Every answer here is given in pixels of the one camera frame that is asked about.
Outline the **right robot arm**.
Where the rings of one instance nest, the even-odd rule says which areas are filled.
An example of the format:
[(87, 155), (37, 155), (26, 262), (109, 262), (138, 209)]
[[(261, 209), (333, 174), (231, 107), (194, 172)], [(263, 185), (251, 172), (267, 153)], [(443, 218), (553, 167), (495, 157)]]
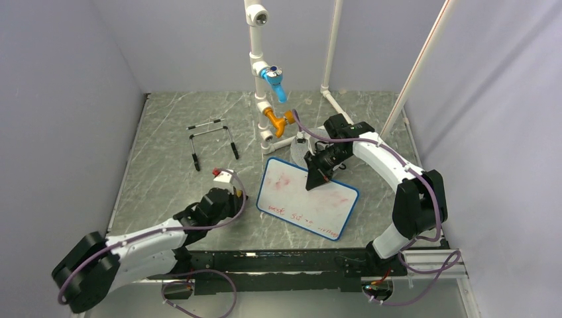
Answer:
[(387, 229), (368, 244), (367, 270), (381, 275), (391, 259), (415, 240), (436, 242), (448, 218), (443, 176), (437, 170), (424, 170), (388, 146), (366, 122), (349, 123), (342, 114), (323, 124), (327, 137), (299, 124), (299, 130), (325, 143), (323, 150), (307, 152), (306, 189), (311, 191), (330, 182), (336, 167), (351, 157), (362, 160), (391, 187), (395, 194)]

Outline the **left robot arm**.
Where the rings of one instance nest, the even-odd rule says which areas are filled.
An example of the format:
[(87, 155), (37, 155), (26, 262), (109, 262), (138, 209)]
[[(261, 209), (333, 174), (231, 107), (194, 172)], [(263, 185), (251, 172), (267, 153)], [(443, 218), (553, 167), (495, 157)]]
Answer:
[(184, 277), (191, 266), (187, 247), (234, 221), (248, 199), (242, 190), (214, 187), (159, 225), (110, 237), (98, 231), (86, 234), (51, 273), (59, 289), (58, 303), (83, 313), (134, 281)]

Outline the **blue framed whiteboard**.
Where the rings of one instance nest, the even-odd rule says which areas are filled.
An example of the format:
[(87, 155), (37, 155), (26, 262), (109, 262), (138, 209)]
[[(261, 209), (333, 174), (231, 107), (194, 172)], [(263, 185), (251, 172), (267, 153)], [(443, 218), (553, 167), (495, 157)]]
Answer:
[(341, 238), (359, 199), (358, 189), (329, 182), (306, 189), (308, 171), (271, 157), (267, 160), (256, 207), (263, 213), (319, 235), (330, 241)]

